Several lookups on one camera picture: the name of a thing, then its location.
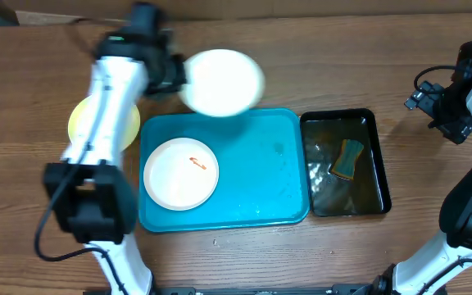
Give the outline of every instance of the scrubbing sponge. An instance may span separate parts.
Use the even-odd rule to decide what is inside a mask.
[[[331,168],[330,173],[343,179],[353,180],[356,160],[364,150],[364,145],[353,139],[344,139],[340,156]]]

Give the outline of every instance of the wooden tabletop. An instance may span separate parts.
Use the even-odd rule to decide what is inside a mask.
[[[173,24],[190,56],[212,48],[245,52],[266,77],[263,107],[371,109],[393,200],[385,216],[318,218],[292,226],[150,234],[137,228],[145,263],[162,286],[316,287],[369,283],[438,231],[443,199],[472,167],[472,135],[456,146],[404,101],[415,75],[456,62],[472,40],[472,14],[239,20]],[[85,26],[89,40],[106,28]],[[91,61],[60,26],[0,28],[0,294],[78,294],[107,282],[91,255],[47,263],[33,252],[47,204],[45,163],[68,144],[67,121],[89,86]],[[433,82],[449,84],[450,73]],[[143,120],[188,111],[177,98],[139,103]],[[138,186],[139,138],[125,155]],[[43,250],[80,248],[50,220]],[[448,285],[472,294],[472,268]]]

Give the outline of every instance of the blue tray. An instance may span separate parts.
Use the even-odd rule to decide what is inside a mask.
[[[157,205],[143,182],[150,154],[173,138],[205,143],[220,167],[214,193],[187,211]],[[143,126],[139,220],[152,232],[297,223],[309,211],[308,192],[300,123],[290,110],[252,110],[230,118],[157,116]]]

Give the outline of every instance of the black tray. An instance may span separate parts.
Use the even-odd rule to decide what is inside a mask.
[[[300,118],[311,209],[318,216],[385,214],[391,198],[372,111],[312,111]],[[343,139],[364,145],[353,180],[329,173]]]

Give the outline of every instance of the yellow plate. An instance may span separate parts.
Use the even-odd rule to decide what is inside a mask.
[[[81,114],[83,114],[83,110],[87,106],[88,102],[89,98],[85,98],[75,107],[75,109],[72,111],[72,114],[70,114],[68,128],[69,138],[71,142],[74,142],[77,125],[81,120]],[[121,150],[126,149],[134,141],[136,135],[138,135],[140,119],[139,110],[135,105],[132,106],[132,109],[130,110],[130,115],[127,120],[127,129],[125,131],[125,135],[123,136],[123,145],[121,146]]]

